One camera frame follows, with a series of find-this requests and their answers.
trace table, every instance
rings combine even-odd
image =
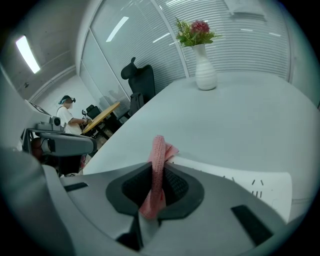
[[[99,125],[108,115],[112,114],[112,112],[119,107],[120,102],[116,102],[115,104],[109,106],[107,109],[102,111],[99,115],[97,115],[93,120],[92,123],[88,124],[84,129],[83,129],[83,134],[89,132],[91,129],[96,128],[96,130],[107,140],[109,137],[104,133],[104,131],[97,125]]]
[[[146,162],[156,135],[179,156],[237,170],[288,172],[290,219],[319,187],[320,112],[298,89],[268,73],[218,74],[218,87],[174,81],[135,113],[84,168],[106,172]]]

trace pink cloth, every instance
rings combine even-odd
[[[152,185],[139,209],[146,219],[155,219],[158,212],[166,207],[166,197],[162,189],[164,165],[165,161],[178,152],[177,148],[165,142],[163,136],[157,135],[153,139],[152,151],[148,159],[148,162],[152,162]]]

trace pink flower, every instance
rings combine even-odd
[[[196,20],[191,24],[191,32],[209,33],[210,28],[208,23],[204,22],[203,20]]]

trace ceiling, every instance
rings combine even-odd
[[[16,26],[0,55],[0,62],[24,99],[75,64],[78,29],[90,0],[39,1]],[[16,40],[25,35],[40,67],[34,74],[21,56]]]

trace vase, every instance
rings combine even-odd
[[[208,59],[204,44],[192,46],[196,58],[195,81],[200,90],[217,87],[217,72]]]

